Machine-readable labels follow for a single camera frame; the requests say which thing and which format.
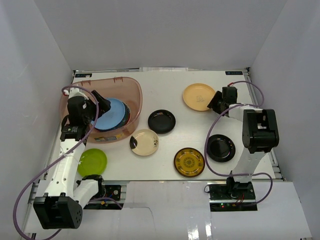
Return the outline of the light blue plate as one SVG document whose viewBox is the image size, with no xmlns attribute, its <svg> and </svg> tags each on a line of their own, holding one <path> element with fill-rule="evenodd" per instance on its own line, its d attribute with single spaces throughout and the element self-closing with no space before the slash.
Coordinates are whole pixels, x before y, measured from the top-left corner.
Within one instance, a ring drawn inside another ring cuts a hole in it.
<svg viewBox="0 0 320 240">
<path fill-rule="evenodd" d="M 110 110 L 97 119 L 95 128 L 108 131 L 118 126 L 126 113 L 125 104 L 117 98 L 106 98 L 110 102 Z"/>
</svg>

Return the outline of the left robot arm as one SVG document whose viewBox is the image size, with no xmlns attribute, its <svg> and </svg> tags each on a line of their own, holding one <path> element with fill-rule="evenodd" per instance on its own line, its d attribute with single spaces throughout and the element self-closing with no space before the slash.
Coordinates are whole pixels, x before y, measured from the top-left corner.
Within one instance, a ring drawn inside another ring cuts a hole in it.
<svg viewBox="0 0 320 240">
<path fill-rule="evenodd" d="M 76 180 L 81 155 L 85 151 L 91 125 L 111 109 L 109 100 L 96 90 L 91 98 L 84 88 L 72 87 L 68 92 L 68 114 L 61 123 L 60 160 L 54 165 L 52 178 L 43 194 L 34 199 L 33 208 L 43 229 L 77 229 L 83 209 L 91 199 L 105 196 L 106 187 L 99 174 Z"/>
</svg>

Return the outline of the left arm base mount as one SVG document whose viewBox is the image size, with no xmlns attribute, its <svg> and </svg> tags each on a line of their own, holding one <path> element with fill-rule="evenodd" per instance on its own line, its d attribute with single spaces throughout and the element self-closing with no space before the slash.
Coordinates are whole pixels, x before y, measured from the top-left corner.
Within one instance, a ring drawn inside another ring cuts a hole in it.
<svg viewBox="0 0 320 240">
<path fill-rule="evenodd" d="M 104 185 L 104 196 L 103 200 L 106 198 L 114 199 L 115 201 L 119 201 L 121 199 L 122 186 L 119 184 L 107 184 Z"/>
</svg>

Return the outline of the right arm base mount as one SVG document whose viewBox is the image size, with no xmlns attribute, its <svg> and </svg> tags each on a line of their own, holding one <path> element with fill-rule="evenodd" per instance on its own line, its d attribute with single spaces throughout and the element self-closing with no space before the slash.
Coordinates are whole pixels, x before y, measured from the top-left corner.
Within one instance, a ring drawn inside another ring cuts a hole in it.
<svg viewBox="0 0 320 240">
<path fill-rule="evenodd" d="M 252 184 L 247 189 L 228 189 L 226 184 L 207 184 L 203 190 L 209 196 L 212 213 L 258 210 Z"/>
</svg>

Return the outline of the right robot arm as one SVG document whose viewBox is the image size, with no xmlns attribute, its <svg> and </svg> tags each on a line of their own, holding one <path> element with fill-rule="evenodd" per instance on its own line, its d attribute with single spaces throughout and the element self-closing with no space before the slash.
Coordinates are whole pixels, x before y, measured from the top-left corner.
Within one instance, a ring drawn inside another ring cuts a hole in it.
<svg viewBox="0 0 320 240">
<path fill-rule="evenodd" d="M 237 98 L 237 88 L 229 84 L 217 91 L 207 105 L 219 118 L 226 116 L 242 122 L 243 150 L 235 168 L 225 175 L 225 192 L 233 200 L 254 193 L 251 187 L 256 168 L 280 141 L 275 111 L 238 103 Z"/>
</svg>

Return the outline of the dark teal ceramic plate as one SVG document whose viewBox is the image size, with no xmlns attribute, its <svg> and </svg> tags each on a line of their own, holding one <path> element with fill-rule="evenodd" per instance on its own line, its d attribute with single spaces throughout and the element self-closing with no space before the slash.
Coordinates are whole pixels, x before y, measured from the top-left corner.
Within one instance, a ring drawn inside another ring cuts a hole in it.
<svg viewBox="0 0 320 240">
<path fill-rule="evenodd" d="M 125 102 L 123 104 L 125 107 L 125 114 L 124 114 L 124 117 L 120 123 L 120 127 L 125 126 L 131 118 L 131 110 L 130 110 L 129 106 Z"/>
</svg>

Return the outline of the lime green plate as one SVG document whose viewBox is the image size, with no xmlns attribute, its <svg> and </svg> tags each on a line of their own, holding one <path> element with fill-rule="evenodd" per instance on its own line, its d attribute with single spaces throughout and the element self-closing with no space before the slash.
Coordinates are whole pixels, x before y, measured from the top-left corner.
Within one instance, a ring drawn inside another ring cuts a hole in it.
<svg viewBox="0 0 320 240">
<path fill-rule="evenodd" d="M 85 150 L 79 160 L 77 172 L 82 176 L 101 175 L 108 164 L 108 158 L 104 151 L 91 148 Z"/>
</svg>

